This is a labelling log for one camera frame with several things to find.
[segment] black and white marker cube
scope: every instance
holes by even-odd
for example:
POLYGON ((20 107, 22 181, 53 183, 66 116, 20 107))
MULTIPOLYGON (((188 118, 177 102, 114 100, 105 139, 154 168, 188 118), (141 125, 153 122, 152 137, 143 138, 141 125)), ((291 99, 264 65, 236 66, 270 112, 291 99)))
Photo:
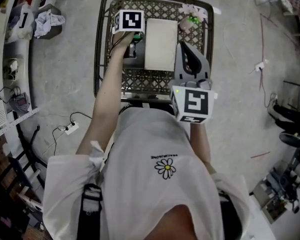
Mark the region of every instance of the black and white marker cube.
POLYGON ((177 121, 203 124, 212 115, 217 94, 212 90, 174 85, 170 98, 177 121))
POLYGON ((112 34, 125 31, 145 32, 145 13, 143 10, 119 10, 116 13, 112 34))

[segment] person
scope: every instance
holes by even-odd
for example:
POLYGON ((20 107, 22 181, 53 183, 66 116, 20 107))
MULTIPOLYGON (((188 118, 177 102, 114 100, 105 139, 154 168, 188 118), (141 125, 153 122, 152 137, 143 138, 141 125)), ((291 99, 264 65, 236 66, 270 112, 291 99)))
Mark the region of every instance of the person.
POLYGON ((240 239, 250 214, 245 181, 216 173, 204 124, 191 124, 188 135, 158 107, 121 111, 123 57, 132 38, 133 33, 111 52, 77 155, 48 160, 44 225, 54 240, 76 240, 84 187, 93 183, 100 186, 102 209, 99 225, 92 223, 86 238, 240 239), (112 135, 101 170, 96 160, 112 135))

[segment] hand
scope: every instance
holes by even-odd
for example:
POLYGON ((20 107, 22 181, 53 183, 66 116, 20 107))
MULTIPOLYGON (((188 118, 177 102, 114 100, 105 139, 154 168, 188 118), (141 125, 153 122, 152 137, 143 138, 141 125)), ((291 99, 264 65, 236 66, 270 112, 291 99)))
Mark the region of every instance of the hand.
MULTIPOLYGON (((114 45, 122 36, 124 35, 124 32, 118 32, 113 36, 112 39, 112 45, 114 45)), ((134 38, 135 32, 129 33, 124 39, 122 39, 114 48, 114 50, 121 50, 123 52, 126 51, 127 47, 132 42, 132 39, 134 38)))

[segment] plug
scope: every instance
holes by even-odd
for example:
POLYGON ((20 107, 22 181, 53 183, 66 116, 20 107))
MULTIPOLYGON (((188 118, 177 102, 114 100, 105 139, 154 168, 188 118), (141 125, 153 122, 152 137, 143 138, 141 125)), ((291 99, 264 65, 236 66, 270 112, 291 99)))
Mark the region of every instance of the plug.
POLYGON ((265 68, 265 64, 263 61, 254 66, 254 70, 257 72, 262 71, 264 68, 265 68))
POLYGON ((79 125, 76 121, 71 122, 64 130, 64 132, 69 135, 73 133, 76 129, 79 128, 79 125))

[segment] wall outlet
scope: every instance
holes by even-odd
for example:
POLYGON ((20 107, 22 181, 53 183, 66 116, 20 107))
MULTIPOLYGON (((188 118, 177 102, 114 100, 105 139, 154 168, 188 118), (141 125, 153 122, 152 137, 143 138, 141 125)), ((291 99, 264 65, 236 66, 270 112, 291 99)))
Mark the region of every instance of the wall outlet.
POLYGON ((71 123, 67 126, 68 130, 65 130, 65 133, 67 135, 73 133, 76 129, 79 128, 79 125, 76 121, 74 121, 74 125, 72 125, 71 123))
POLYGON ((260 69, 263 70, 264 68, 265 68, 265 64, 263 61, 254 66, 254 70, 257 72, 260 71, 260 69))

